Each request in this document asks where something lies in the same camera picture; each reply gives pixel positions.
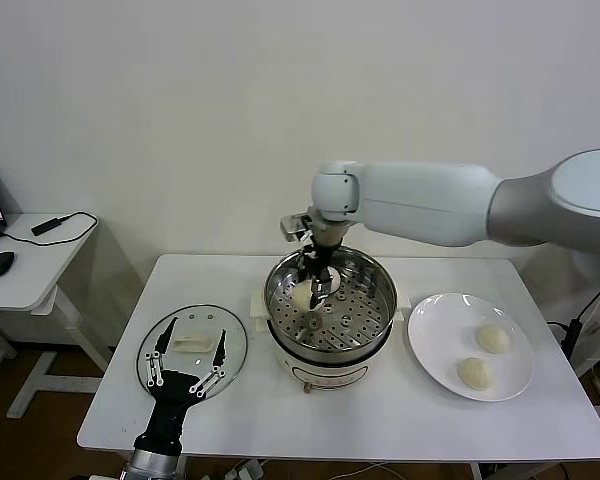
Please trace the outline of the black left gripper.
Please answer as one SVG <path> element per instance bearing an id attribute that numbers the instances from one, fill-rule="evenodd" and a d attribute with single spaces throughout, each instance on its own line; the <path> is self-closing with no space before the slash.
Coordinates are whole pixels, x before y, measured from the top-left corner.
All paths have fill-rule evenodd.
<path id="1" fill-rule="evenodd" d="M 226 372 L 226 330 L 221 332 L 214 353 L 212 367 L 203 377 L 174 370 L 163 370 L 166 354 L 175 324 L 173 317 L 160 333 L 152 350 L 145 354 L 147 386 L 155 404 L 146 430 L 140 434 L 134 448 L 144 451 L 181 451 L 180 441 L 188 409 L 198 404 L 213 389 Z"/>

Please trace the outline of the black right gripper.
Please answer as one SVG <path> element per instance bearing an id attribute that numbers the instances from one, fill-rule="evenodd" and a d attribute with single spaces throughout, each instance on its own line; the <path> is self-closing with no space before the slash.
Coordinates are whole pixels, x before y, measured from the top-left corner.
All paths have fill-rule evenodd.
<path id="1" fill-rule="evenodd" d="M 310 301 L 311 308 L 317 308 L 331 293 L 333 277 L 328 270 L 333 253 L 338 245 L 323 246 L 306 245 L 297 259 L 297 282 L 301 283 L 311 278 Z"/>

